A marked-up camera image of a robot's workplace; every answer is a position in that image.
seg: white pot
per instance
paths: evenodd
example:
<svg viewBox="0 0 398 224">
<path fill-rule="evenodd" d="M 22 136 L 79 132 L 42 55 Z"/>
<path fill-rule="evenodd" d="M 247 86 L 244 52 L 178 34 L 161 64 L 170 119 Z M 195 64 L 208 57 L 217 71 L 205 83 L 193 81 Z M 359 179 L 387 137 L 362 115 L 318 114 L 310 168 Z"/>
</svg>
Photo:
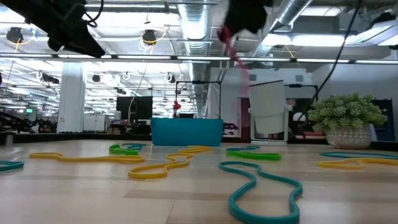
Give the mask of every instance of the white pot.
<svg viewBox="0 0 398 224">
<path fill-rule="evenodd" d="M 370 126 L 364 128 L 338 127 L 326 133 L 329 145 L 338 149 L 366 149 L 372 141 Z"/>
</svg>

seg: pillar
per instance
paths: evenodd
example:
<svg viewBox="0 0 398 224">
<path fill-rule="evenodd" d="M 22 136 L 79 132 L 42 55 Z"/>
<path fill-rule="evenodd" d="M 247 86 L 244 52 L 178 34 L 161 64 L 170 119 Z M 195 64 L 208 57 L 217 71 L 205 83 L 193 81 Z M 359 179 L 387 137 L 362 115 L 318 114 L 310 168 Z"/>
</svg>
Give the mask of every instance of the pillar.
<svg viewBox="0 0 398 224">
<path fill-rule="evenodd" d="M 63 63 L 57 133 L 83 131 L 86 78 L 82 63 Z"/>
</svg>

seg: blue box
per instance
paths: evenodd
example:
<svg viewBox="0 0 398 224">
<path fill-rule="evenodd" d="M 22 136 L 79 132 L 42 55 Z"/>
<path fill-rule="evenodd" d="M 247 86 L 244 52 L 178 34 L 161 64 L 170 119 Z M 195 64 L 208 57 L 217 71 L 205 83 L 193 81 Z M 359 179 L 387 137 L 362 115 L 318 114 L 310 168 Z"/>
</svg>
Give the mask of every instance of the blue box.
<svg viewBox="0 0 398 224">
<path fill-rule="evenodd" d="M 222 119 L 152 118 L 155 146 L 220 146 Z"/>
</svg>

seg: potted plant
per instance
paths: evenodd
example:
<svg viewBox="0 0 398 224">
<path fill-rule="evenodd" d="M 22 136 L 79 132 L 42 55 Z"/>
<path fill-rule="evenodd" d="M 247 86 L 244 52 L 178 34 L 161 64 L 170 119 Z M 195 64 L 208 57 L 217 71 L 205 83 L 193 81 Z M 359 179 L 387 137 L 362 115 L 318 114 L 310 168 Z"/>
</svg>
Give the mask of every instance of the potted plant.
<svg viewBox="0 0 398 224">
<path fill-rule="evenodd" d="M 371 143 L 369 124 L 382 125 L 387 116 L 378 106 L 372 104 L 371 95 L 330 96 L 316 102 L 308 112 L 308 118 L 315 121 L 314 130 L 326 134 L 329 145 L 341 149 L 365 149 Z"/>
</svg>

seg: pink strap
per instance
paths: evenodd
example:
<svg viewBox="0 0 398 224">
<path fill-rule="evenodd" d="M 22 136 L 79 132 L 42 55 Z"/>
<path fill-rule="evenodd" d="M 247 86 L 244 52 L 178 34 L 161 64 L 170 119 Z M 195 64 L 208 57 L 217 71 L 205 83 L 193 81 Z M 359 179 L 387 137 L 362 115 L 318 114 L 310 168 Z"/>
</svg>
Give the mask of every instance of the pink strap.
<svg viewBox="0 0 398 224">
<path fill-rule="evenodd" d="M 238 57 L 235 50 L 232 48 L 230 44 L 231 33 L 227 26 L 223 26 L 221 28 L 221 40 L 223 40 L 226 44 L 226 50 L 229 52 L 230 56 L 232 56 L 232 60 L 239 63 L 239 67 L 242 71 L 242 79 L 244 80 L 244 88 L 241 89 L 241 93 L 245 93 L 249 87 L 249 70 L 248 67 L 243 64 L 243 61 Z"/>
</svg>

